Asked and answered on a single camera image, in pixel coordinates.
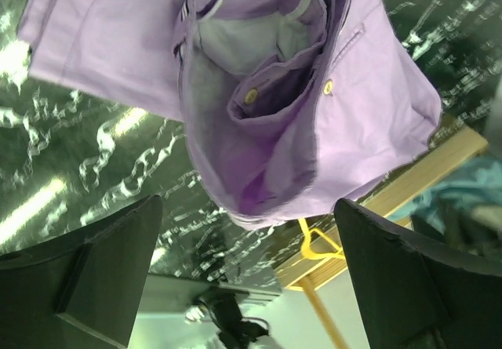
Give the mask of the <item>purple trousers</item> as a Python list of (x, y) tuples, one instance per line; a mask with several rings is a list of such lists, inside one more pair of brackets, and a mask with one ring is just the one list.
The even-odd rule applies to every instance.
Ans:
[(181, 121), (250, 230), (361, 198), (440, 123), (383, 0), (27, 0), (17, 34), (32, 77)]

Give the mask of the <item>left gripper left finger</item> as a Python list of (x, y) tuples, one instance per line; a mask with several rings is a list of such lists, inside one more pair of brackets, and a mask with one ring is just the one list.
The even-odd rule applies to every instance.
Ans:
[(125, 348), (162, 222), (146, 197), (1, 257), (3, 348)]

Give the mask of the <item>yellow plastic hanger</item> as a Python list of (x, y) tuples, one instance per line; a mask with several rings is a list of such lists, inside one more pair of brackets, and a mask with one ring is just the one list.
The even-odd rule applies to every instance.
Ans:
[[(305, 218), (299, 218), (297, 221), (304, 236), (304, 239), (300, 246), (300, 254), (305, 260), (315, 262), (315, 270), (317, 270), (328, 260), (345, 260), (345, 256), (342, 254), (342, 247), (338, 245), (331, 237), (329, 237), (326, 233), (324, 233), (317, 227), (309, 227)], [(313, 234), (316, 234), (320, 239), (325, 241), (331, 251), (324, 253), (315, 252), (311, 247)], [(348, 349), (348, 345), (342, 334), (340, 333), (340, 330), (336, 327), (335, 322), (332, 320), (325, 305), (316, 293), (316, 286), (311, 277), (311, 273), (314, 269), (311, 269), (308, 273), (306, 273), (306, 275), (304, 275), (298, 281), (298, 284), (306, 294), (333, 346), (339, 349)]]

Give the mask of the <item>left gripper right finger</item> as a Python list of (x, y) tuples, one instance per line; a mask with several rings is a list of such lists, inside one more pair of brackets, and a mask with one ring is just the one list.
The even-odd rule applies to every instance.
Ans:
[(341, 199), (335, 221), (371, 348), (499, 348), (501, 263)]

